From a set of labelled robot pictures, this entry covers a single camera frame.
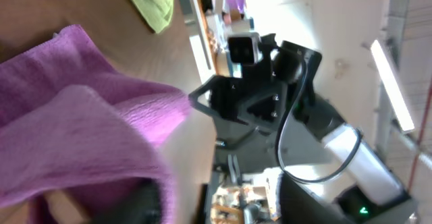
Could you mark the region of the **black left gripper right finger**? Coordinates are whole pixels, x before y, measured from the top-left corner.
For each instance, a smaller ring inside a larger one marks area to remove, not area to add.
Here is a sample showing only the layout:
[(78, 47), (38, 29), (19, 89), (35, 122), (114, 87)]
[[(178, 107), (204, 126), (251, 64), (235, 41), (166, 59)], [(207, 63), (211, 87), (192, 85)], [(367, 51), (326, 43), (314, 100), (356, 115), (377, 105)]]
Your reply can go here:
[(277, 203), (282, 224), (352, 224), (330, 206), (322, 205), (285, 173), (277, 182)]

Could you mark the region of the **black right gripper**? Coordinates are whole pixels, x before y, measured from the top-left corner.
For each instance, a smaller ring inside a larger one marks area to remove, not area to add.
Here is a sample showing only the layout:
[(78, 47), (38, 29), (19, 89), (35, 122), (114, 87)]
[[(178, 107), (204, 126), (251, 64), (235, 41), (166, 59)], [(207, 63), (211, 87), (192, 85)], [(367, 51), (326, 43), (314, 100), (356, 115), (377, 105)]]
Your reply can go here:
[[(272, 132), (285, 123), (289, 115), (304, 121), (306, 108), (316, 105), (313, 79), (323, 58), (318, 51), (283, 41), (277, 44), (274, 34), (260, 36), (259, 60), (254, 65), (239, 65), (239, 78), (212, 76), (192, 91), (193, 108), (206, 115), (243, 125), (256, 125)], [(209, 91), (209, 107), (198, 98)]]

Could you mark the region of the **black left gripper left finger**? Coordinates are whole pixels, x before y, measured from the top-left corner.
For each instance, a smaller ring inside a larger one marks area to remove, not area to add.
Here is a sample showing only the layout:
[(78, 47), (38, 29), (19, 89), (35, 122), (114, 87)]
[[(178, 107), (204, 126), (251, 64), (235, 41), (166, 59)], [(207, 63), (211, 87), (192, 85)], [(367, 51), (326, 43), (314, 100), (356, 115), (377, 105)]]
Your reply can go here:
[(91, 224), (160, 224), (162, 205), (159, 188), (145, 181), (129, 196), (108, 211), (93, 217)]

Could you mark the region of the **purple microfiber cloth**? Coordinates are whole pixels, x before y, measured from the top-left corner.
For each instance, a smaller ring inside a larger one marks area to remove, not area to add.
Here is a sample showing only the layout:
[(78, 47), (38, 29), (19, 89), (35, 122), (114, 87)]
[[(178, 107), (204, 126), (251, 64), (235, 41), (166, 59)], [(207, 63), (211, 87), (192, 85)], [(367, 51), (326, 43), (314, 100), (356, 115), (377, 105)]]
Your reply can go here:
[(67, 190), (90, 214), (145, 182), (173, 223), (175, 179), (159, 147), (187, 118), (186, 94), (117, 72), (79, 25), (1, 64), (1, 206), (31, 201), (30, 223), (52, 223), (42, 194)]

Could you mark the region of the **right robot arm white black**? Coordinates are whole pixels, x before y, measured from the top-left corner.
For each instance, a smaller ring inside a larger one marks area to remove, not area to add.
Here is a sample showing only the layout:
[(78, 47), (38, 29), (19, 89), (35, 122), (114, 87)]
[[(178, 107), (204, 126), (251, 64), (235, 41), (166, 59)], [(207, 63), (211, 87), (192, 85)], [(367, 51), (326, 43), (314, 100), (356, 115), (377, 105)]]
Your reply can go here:
[[(274, 145), (273, 160), (283, 170), (277, 195), (284, 221), (403, 223), (409, 219), (416, 203), (400, 180), (364, 142), (361, 131), (314, 91), (313, 79), (322, 59), (319, 52), (288, 41), (277, 44), (273, 34), (232, 36), (228, 47), (242, 75), (213, 76), (189, 98), (196, 110), (213, 118), (216, 151), (227, 155), (221, 168), (234, 185), (244, 181), (236, 151), (269, 140)], [(335, 199), (335, 210), (303, 189), (306, 179), (285, 170), (282, 146), (293, 121), (341, 161), (322, 182), (342, 173), (355, 178), (354, 186)]]

